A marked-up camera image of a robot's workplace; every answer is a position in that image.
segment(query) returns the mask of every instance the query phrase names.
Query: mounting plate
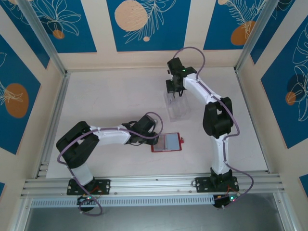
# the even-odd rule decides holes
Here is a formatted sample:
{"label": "mounting plate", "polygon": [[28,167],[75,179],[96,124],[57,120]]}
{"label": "mounting plate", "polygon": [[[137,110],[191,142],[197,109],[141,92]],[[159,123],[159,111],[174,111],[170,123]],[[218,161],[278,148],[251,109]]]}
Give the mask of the mounting plate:
{"label": "mounting plate", "polygon": [[[94,191],[91,192],[92,195],[109,195],[110,191],[110,182],[111,180],[96,180],[93,189]],[[85,192],[79,185],[76,183],[74,179],[70,179],[68,182],[68,187],[66,191],[67,195],[83,195]]]}
{"label": "mounting plate", "polygon": [[224,181],[219,184],[217,188],[212,184],[210,177],[197,177],[195,178],[197,193],[216,193],[216,192],[227,192],[228,186],[230,186],[235,191],[239,191],[239,184],[236,177],[232,177],[231,180]]}

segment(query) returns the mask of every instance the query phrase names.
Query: robotic arm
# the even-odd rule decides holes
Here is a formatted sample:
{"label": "robotic arm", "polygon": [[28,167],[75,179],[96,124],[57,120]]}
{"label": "robotic arm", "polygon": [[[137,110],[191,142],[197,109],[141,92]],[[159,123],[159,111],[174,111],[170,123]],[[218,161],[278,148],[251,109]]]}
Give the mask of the robotic arm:
{"label": "robotic arm", "polygon": [[[144,115],[138,122],[131,121],[115,128],[97,128],[89,126],[85,121],[81,121],[72,127],[72,129],[70,129],[61,139],[59,139],[56,143],[56,147],[59,152],[62,152],[76,138],[87,132],[97,130],[84,137],[83,140],[74,143],[67,149],[67,151],[64,152],[62,157],[64,158],[67,166],[71,169],[75,178],[87,191],[91,192],[96,187],[105,189],[106,185],[99,187],[100,182],[103,182],[103,180],[96,181],[86,163],[86,160],[94,148],[96,146],[113,143],[145,143],[148,145],[155,145],[158,142],[158,135],[154,132],[155,125],[156,122],[149,115]],[[136,133],[145,137],[155,138],[145,139],[137,136]],[[76,181],[72,179],[69,182],[67,194],[82,195],[84,192],[82,188],[78,186]],[[93,194],[100,194],[100,192],[94,191]]]}
{"label": "robotic arm", "polygon": [[214,161],[209,179],[196,179],[200,192],[225,192],[228,186],[237,187],[237,179],[232,176],[228,163],[228,138],[233,120],[224,107],[215,99],[220,99],[232,113],[232,103],[229,97],[221,98],[213,92],[201,79],[192,67],[185,68],[179,58],[173,58],[168,63],[168,73],[171,79],[166,80],[168,93],[179,93],[181,97],[184,90],[189,90],[201,103],[205,105],[203,128],[211,136],[214,147]]}

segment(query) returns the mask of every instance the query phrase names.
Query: wire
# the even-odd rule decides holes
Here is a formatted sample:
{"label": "wire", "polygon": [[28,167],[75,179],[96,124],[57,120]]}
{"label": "wire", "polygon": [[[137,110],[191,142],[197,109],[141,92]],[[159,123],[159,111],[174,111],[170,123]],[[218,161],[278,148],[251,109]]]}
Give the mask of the wire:
{"label": "wire", "polygon": [[253,179],[253,177],[252,177],[251,175],[249,175],[248,173],[246,173],[246,172],[244,172],[244,171],[238,170],[238,169],[236,169],[236,168],[230,166],[230,165],[227,163],[227,157],[226,157],[226,155],[227,155],[227,152],[226,152],[226,139],[227,139],[227,138],[230,138],[230,137],[236,137],[236,136],[239,136],[239,135],[240,135],[240,128],[239,128],[239,125],[238,125],[238,123],[236,122],[235,118],[233,117],[231,111],[227,108],[227,106],[226,106],[220,99],[218,99],[215,95],[213,95],[213,93],[210,91],[210,89],[208,89],[205,85],[203,85],[203,84],[199,81],[199,74],[200,74],[201,70],[203,69],[203,67],[204,67],[204,65],[205,65],[205,56],[204,56],[203,52],[202,52],[200,49],[196,48],[196,47],[183,47],[182,49],[180,49],[179,51],[177,51],[177,52],[175,53],[175,55],[173,56],[173,58],[175,58],[175,57],[178,55],[178,53],[180,53],[180,52],[181,52],[182,50],[184,50],[184,49],[194,49],[194,50],[199,51],[199,52],[202,54],[202,57],[203,57],[203,64],[202,64],[201,68],[199,69],[199,71],[197,72],[197,75],[196,75],[197,82],[200,84],[200,86],[201,86],[202,88],[204,88],[204,89],[207,91],[207,93],[209,93],[209,94],[211,95],[211,97],[212,97],[213,99],[215,99],[217,102],[220,103],[221,106],[223,106],[223,108],[227,111],[227,113],[229,114],[230,118],[232,119],[232,121],[233,121],[233,123],[234,123],[234,125],[235,125],[235,127],[236,127],[236,130],[237,130],[237,131],[236,131],[235,134],[227,135],[227,136],[225,136],[225,138],[223,139],[223,159],[224,159],[225,165],[226,165],[228,168],[230,168],[230,169],[232,169],[232,170],[234,170],[234,171],[236,171],[236,172],[242,173],[242,174],[248,176],[248,177],[251,179],[251,185],[250,185],[250,187],[249,187],[243,194],[241,194],[241,195],[237,198],[236,201],[238,201],[238,199],[240,199],[242,196],[246,195],[246,194],[252,189],[252,187],[254,186],[254,179]]}
{"label": "wire", "polygon": [[197,80],[198,80],[199,74],[200,74],[201,70],[203,69],[203,67],[204,67],[204,65],[205,65],[205,56],[204,56],[203,52],[202,52],[200,49],[196,48],[196,47],[183,47],[182,49],[178,50],[178,51],[174,54],[173,58],[175,58],[175,57],[178,55],[178,53],[180,53],[182,50],[185,50],[185,49],[194,49],[194,50],[198,51],[198,52],[202,55],[202,57],[203,57],[202,66],[201,66],[200,69],[197,71],[197,76],[196,76],[196,78],[197,78]]}
{"label": "wire", "polygon": [[139,144],[130,143],[130,145],[132,145],[132,146],[140,146],[140,145],[142,145],[142,143],[139,143]]}
{"label": "wire", "polygon": [[155,112],[147,112],[146,115],[148,115],[148,114],[154,114],[154,115],[156,115],[156,116],[159,118],[159,120],[160,120],[160,122],[161,122],[161,124],[162,124],[159,133],[157,133],[155,136],[151,136],[151,137],[143,136],[143,135],[141,135],[141,134],[139,134],[139,133],[136,133],[136,132],[134,132],[134,131],[130,131],[130,130],[124,129],[124,128],[98,128],[98,129],[94,129],[94,130],[92,130],[92,131],[88,131],[88,132],[82,134],[81,136],[77,137],[77,138],[74,139],[72,142],[70,142],[69,145],[67,145],[67,146],[60,152],[60,154],[58,155],[58,158],[57,158],[58,163],[67,166],[67,169],[68,169],[69,172],[72,174],[73,179],[76,181],[76,183],[78,184],[78,186],[79,186],[89,197],[91,197],[91,198],[93,199],[93,201],[94,201],[94,202],[98,205],[98,207],[100,208],[100,212],[99,212],[98,214],[85,213],[85,212],[83,212],[83,211],[81,210],[81,206],[85,203],[84,201],[86,201],[86,200],[84,200],[84,201],[82,201],[82,202],[79,204],[79,210],[80,210],[80,213],[81,213],[81,214],[84,214],[84,215],[87,215],[87,216],[90,216],[90,217],[97,217],[97,216],[100,216],[101,214],[103,214],[103,208],[102,208],[101,204],[97,201],[97,199],[96,199],[94,196],[92,196],[91,193],[88,192],[88,191],[81,185],[81,183],[79,182],[79,180],[78,180],[78,179],[76,178],[76,176],[74,175],[73,171],[68,167],[67,163],[60,160],[61,156],[63,156],[63,154],[64,154],[71,146],[73,146],[76,142],[78,142],[78,140],[81,140],[81,139],[83,139],[84,137],[86,137],[86,136],[88,136],[88,135],[90,135],[90,134],[92,134],[92,133],[95,133],[95,132],[97,132],[97,131],[119,130],[119,131],[126,131],[126,132],[129,132],[129,133],[133,133],[133,134],[135,134],[135,135],[137,135],[137,136],[140,136],[140,137],[142,137],[142,138],[144,138],[144,139],[147,139],[147,140],[155,139],[156,137],[160,136],[160,134],[162,133],[163,128],[164,128],[164,123],[163,123],[162,118],[159,116],[159,114],[157,114],[157,113],[155,113]]}

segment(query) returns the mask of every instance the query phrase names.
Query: gray floor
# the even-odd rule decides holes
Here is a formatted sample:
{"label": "gray floor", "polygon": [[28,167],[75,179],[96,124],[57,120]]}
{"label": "gray floor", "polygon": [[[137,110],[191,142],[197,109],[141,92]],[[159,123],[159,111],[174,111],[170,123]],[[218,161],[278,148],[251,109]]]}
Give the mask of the gray floor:
{"label": "gray floor", "polygon": [[226,210],[212,205],[109,207],[100,217],[87,217],[77,208],[35,208],[26,226],[26,231],[281,230],[271,194],[249,194]]}

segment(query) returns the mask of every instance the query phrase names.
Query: white table surface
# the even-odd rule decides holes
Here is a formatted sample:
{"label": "white table surface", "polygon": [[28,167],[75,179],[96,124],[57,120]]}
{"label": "white table surface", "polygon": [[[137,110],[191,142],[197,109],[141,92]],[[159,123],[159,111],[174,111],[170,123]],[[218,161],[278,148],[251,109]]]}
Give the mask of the white table surface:
{"label": "white table surface", "polygon": [[[232,100],[241,135],[229,139],[230,165],[240,170],[266,170],[236,75],[232,67],[205,68],[202,80],[222,97]],[[152,153],[149,145],[104,145],[96,147],[87,160],[96,177],[191,174],[209,172],[212,143],[204,132],[205,106],[188,91],[190,119],[170,122],[165,101],[166,68],[117,69],[72,73],[56,133],[55,143],[79,121],[96,127],[114,127],[140,119],[146,112],[158,113],[164,133],[179,132],[182,151]],[[47,178],[68,178],[69,171],[56,162],[53,147]]]}

